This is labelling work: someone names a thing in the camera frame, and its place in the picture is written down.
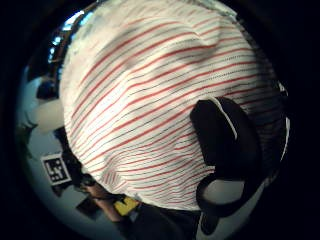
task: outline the red striped fabric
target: red striped fabric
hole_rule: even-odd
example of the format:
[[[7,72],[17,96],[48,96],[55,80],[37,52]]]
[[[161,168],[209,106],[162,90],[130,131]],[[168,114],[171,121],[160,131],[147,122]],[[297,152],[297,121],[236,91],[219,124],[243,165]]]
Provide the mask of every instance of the red striped fabric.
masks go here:
[[[266,158],[284,115],[276,78],[245,30],[192,1],[103,3],[77,32],[60,96],[71,149],[112,193],[198,210],[204,164],[190,112],[224,96],[248,114]]]

